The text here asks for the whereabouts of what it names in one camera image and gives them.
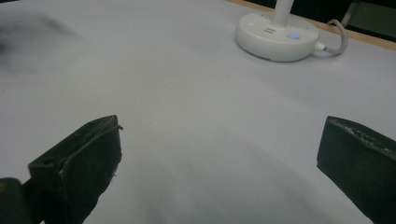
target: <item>white tabletop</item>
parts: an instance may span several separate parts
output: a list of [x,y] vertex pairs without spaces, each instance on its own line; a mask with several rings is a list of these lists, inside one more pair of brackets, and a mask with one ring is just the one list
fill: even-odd
[[[396,139],[396,51],[273,63],[223,0],[0,6],[0,176],[116,114],[122,161],[85,223],[371,223],[316,167],[327,116]],[[339,37],[320,31],[322,42]]]

